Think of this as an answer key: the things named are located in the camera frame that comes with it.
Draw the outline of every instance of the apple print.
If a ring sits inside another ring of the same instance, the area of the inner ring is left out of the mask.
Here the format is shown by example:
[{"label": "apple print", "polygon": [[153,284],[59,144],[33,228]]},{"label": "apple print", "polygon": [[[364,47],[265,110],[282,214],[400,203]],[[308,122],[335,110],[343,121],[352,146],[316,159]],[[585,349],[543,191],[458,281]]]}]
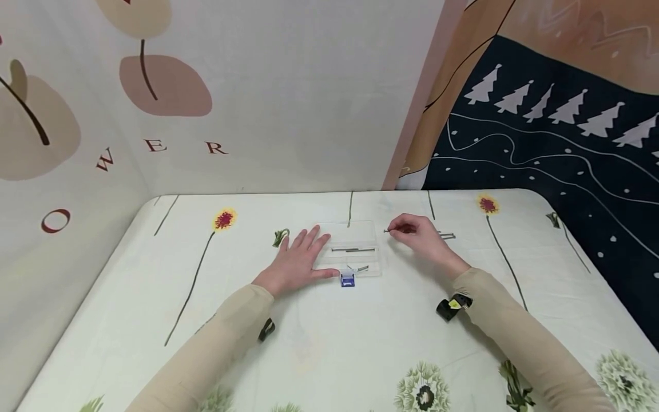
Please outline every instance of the apple print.
[{"label": "apple print", "polygon": [[69,159],[80,145],[80,127],[64,99],[48,83],[9,65],[0,77],[0,179],[33,179]]},{"label": "apple print", "polygon": [[114,27],[140,40],[140,55],[122,59],[119,80],[128,98],[155,116],[205,116],[213,107],[208,88],[186,63],[165,55],[146,55],[147,38],[171,22],[169,0],[96,0]]},{"label": "apple print", "polygon": [[136,39],[163,34],[171,22],[169,0],[96,0],[107,20]]}]

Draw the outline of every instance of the red letter o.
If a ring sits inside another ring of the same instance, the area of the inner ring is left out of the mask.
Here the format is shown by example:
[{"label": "red letter o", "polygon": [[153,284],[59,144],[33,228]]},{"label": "red letter o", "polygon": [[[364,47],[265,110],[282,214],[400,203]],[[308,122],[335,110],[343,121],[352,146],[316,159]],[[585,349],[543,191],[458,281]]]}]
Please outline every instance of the red letter o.
[{"label": "red letter o", "polygon": [[[48,216],[50,216],[54,213],[62,214],[67,219],[67,222],[64,223],[64,226],[60,227],[59,229],[53,229],[52,227],[47,226],[45,224],[45,220],[48,218]],[[43,217],[43,219],[42,219],[42,230],[45,231],[46,233],[57,233],[60,230],[64,229],[69,224],[70,220],[71,220],[71,213],[68,210],[66,210],[66,209],[56,209],[56,210],[48,213],[46,216]]]}]

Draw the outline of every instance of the navy fabric panel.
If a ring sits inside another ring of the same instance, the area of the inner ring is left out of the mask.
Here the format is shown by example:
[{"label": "navy fabric panel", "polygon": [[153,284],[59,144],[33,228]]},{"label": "navy fabric panel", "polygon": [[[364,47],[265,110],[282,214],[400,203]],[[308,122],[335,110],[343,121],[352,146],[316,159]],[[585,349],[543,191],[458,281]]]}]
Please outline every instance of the navy fabric panel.
[{"label": "navy fabric panel", "polygon": [[[478,86],[497,65],[492,87]],[[516,107],[517,114],[499,113],[496,103],[526,84],[519,106],[524,90],[503,103],[513,111]],[[552,84],[542,116],[529,123],[523,116]],[[575,124],[554,124],[549,116],[584,89],[583,104],[564,109],[578,112]],[[473,99],[465,95],[474,90],[470,96],[489,101],[469,104]],[[578,125],[618,102],[624,105],[617,117],[609,112],[603,123],[586,126],[606,136],[583,135]],[[496,37],[453,106],[424,189],[524,188],[541,194],[659,348],[659,127],[650,127],[658,111],[659,96],[632,92]],[[608,125],[606,118],[612,128],[602,126]],[[635,140],[643,147],[614,142],[644,121],[646,127],[629,134],[646,134]]]}]

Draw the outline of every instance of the green flower print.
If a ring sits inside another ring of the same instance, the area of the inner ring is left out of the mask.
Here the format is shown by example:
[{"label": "green flower print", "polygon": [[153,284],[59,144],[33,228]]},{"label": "green flower print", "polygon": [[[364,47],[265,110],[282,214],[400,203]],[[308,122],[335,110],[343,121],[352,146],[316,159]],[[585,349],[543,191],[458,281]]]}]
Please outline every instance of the green flower print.
[{"label": "green flower print", "polygon": [[291,231],[288,229],[278,230],[275,232],[275,243],[272,244],[272,247],[279,247],[281,241],[284,238],[291,234]]},{"label": "green flower print", "polygon": [[218,384],[199,405],[197,412],[233,412],[232,404],[233,393],[231,390]]},{"label": "green flower print", "polygon": [[292,403],[289,403],[286,406],[275,405],[275,407],[272,408],[272,412],[302,412],[302,408],[300,408],[297,405],[293,405]]},{"label": "green flower print", "polygon": [[532,412],[535,402],[531,399],[530,393],[533,388],[522,388],[519,383],[517,368],[511,361],[504,361],[499,366],[499,373],[508,383],[508,395],[505,397],[505,404],[517,412]]},{"label": "green flower print", "polygon": [[596,369],[597,383],[618,411],[652,411],[657,389],[629,355],[611,350],[597,361]]},{"label": "green flower print", "polygon": [[91,401],[85,403],[81,408],[80,412],[98,412],[103,407],[102,396],[92,399]]},{"label": "green flower print", "polygon": [[448,412],[449,387],[440,368],[419,362],[398,382],[398,395],[393,401],[398,412]]}]

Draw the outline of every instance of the beige sleeve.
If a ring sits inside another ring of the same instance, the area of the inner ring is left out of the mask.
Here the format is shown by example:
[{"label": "beige sleeve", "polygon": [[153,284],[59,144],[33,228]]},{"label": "beige sleeve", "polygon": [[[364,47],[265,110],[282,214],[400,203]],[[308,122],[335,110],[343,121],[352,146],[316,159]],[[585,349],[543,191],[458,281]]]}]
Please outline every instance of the beige sleeve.
[{"label": "beige sleeve", "polygon": [[471,268],[453,286],[473,299],[466,310],[471,322],[494,340],[552,411],[616,411],[574,356],[492,275]]},{"label": "beige sleeve", "polygon": [[273,297],[247,285],[236,291],[174,354],[126,412],[193,412],[268,320]]}]

